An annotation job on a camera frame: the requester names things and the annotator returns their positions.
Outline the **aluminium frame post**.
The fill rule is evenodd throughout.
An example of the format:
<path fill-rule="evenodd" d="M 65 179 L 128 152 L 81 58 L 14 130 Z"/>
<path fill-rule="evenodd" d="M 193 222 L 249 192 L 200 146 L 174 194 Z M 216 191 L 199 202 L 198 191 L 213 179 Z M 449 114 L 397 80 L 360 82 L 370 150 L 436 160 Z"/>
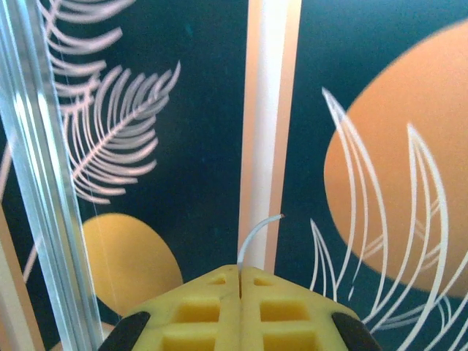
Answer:
<path fill-rule="evenodd" d="M 0 116 L 64 351 L 103 340 L 35 0 L 0 0 Z"/>

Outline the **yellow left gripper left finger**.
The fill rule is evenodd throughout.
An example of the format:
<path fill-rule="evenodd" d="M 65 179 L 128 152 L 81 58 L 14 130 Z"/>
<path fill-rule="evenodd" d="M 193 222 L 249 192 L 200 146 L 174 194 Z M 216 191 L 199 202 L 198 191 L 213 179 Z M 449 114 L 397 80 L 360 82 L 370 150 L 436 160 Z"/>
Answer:
<path fill-rule="evenodd" d="M 131 310 L 98 351 L 238 351 L 239 272 L 224 265 Z"/>

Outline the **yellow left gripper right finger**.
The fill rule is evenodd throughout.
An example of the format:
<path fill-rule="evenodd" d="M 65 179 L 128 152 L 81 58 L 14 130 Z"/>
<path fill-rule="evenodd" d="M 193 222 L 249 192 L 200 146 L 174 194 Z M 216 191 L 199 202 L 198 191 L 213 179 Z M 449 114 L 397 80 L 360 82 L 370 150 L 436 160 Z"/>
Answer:
<path fill-rule="evenodd" d="M 358 315 L 258 268 L 241 271 L 242 351 L 382 351 Z"/>

